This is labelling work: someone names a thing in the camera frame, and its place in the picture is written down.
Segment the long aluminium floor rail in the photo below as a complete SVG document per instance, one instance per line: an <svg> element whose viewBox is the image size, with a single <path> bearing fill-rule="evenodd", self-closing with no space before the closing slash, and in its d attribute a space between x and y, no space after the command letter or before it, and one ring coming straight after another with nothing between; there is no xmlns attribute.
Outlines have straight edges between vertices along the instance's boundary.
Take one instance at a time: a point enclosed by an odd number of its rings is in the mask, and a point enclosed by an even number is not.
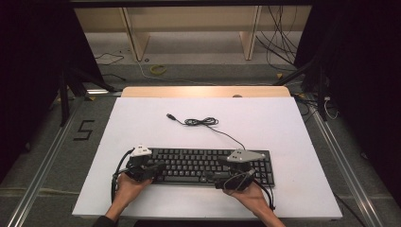
<svg viewBox="0 0 401 227"><path fill-rule="evenodd" d="M315 119L326 144L329 146L340 172L365 220L366 227L384 227L384 222L377 213L372 200L369 198L356 172L351 167L334 133L331 131L327 122L320 117L317 107L310 107L311 116Z"/></svg>
<svg viewBox="0 0 401 227"><path fill-rule="evenodd" d="M40 188L71 128L76 109L65 121L58 110L49 111L6 179L0 183L0 201L11 200L4 227L22 227Z"/></svg>

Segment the black curtain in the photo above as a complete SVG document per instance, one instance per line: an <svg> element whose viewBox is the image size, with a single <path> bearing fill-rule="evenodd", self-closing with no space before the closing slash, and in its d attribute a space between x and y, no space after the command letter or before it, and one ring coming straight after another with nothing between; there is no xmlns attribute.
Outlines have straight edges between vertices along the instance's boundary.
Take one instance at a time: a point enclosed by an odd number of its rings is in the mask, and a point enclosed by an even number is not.
<svg viewBox="0 0 401 227"><path fill-rule="evenodd" d="M0 183L70 68L103 80L69 0L0 0Z"/></svg>
<svg viewBox="0 0 401 227"><path fill-rule="evenodd" d="M329 93L376 173L401 207L401 0L313 0L296 66L312 59L344 10L334 36Z"/></svg>

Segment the person's right hand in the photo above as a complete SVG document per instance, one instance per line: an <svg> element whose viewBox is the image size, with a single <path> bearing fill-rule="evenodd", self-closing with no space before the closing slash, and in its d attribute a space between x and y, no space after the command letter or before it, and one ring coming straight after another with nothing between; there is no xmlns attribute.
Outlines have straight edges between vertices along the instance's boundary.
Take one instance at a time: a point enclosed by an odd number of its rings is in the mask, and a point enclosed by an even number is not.
<svg viewBox="0 0 401 227"><path fill-rule="evenodd" d="M263 213L269 209L264 194L258 185L252 183L243 191L223 189L223 192L237 199L247 209L255 214Z"/></svg>

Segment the white board table cover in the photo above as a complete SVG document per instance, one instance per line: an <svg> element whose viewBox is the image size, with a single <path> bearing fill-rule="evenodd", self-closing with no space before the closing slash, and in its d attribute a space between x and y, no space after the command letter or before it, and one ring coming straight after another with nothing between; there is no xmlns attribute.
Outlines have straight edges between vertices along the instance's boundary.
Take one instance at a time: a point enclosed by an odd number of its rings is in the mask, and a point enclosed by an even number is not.
<svg viewBox="0 0 401 227"><path fill-rule="evenodd" d="M291 97L136 98L114 106L73 210L97 217L111 204L111 181L130 149L268 150L280 218L338 219L341 212ZM250 219L234 198L209 185L148 186L125 210L138 219Z"/></svg>

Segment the black metal stand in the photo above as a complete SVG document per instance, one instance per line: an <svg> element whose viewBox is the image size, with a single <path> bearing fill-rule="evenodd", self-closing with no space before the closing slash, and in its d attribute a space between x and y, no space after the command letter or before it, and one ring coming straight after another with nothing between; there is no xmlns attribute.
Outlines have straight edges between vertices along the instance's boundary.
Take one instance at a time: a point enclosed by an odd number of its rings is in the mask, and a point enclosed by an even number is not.
<svg viewBox="0 0 401 227"><path fill-rule="evenodd" d="M312 59L287 77L273 83L273 86L283 86L301 75L305 76L301 84L302 91L307 93L316 92L318 94L317 111L320 117L326 121L327 117L324 109L325 66L319 60Z"/></svg>
<svg viewBox="0 0 401 227"><path fill-rule="evenodd" d="M96 78L95 76L92 76L89 73L78 69L77 67L65 68L59 75L62 127L67 123L70 115L67 89L70 89L75 96L86 96L88 91L83 85L84 81L89 81L111 93L121 92L121 89L114 88L113 86L107 84L103 80L102 76Z"/></svg>

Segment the light wooden furniture frame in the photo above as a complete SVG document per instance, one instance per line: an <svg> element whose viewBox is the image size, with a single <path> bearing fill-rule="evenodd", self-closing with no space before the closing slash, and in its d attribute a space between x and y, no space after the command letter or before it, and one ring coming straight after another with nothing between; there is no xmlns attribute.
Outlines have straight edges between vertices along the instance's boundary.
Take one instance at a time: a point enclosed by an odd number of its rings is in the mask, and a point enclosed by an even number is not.
<svg viewBox="0 0 401 227"><path fill-rule="evenodd" d="M85 32L124 32L142 60L151 32L236 31L244 58L253 57L258 31L302 31L310 6L89 8L75 13Z"/></svg>

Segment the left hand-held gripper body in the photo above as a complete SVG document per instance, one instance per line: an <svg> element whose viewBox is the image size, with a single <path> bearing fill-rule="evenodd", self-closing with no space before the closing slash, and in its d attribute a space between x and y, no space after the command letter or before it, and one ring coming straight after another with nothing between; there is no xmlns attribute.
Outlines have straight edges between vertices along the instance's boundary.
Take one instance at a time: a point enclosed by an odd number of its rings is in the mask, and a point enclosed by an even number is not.
<svg viewBox="0 0 401 227"><path fill-rule="evenodd" d="M149 148L137 146L126 164L127 175L137 182L150 179L153 176L152 163L149 161L151 154L152 151Z"/></svg>

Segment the black keyboard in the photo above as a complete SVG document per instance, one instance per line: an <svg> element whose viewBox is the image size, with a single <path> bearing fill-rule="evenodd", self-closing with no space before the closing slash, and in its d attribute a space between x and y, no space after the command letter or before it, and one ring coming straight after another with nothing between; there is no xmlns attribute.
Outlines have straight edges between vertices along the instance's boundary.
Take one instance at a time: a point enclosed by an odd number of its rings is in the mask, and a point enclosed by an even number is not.
<svg viewBox="0 0 401 227"><path fill-rule="evenodd" d="M229 156L235 149L211 148L151 148L153 154L150 162L154 164L164 161L166 168L162 182L157 184L179 185L209 185L216 187L216 183L208 182L207 172L227 173L228 168L218 163L219 156ZM270 152L268 150L250 150L266 155L264 161L251 162L256 170L254 179L263 186L275 187Z"/></svg>

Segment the person's left hand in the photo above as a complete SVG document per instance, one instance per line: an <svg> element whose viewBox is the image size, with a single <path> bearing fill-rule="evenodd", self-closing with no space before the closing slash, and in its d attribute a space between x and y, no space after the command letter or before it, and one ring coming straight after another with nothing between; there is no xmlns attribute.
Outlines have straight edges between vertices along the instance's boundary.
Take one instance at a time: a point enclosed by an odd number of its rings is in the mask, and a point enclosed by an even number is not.
<svg viewBox="0 0 401 227"><path fill-rule="evenodd" d="M126 173L122 173L117 179L117 190L114 195L113 204L127 207L151 183L152 179L137 182Z"/></svg>

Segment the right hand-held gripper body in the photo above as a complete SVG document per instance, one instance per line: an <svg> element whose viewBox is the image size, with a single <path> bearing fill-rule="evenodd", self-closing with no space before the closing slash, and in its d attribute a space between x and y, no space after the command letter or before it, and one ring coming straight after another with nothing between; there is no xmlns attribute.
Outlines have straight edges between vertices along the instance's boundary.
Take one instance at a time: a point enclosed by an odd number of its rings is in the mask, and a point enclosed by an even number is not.
<svg viewBox="0 0 401 227"><path fill-rule="evenodd" d="M246 149L236 149L227 160L234 165L227 167L227 173L217 173L220 180L216 182L216 189L244 190L254 180L256 170L252 167L251 162L264 161L266 155Z"/></svg>

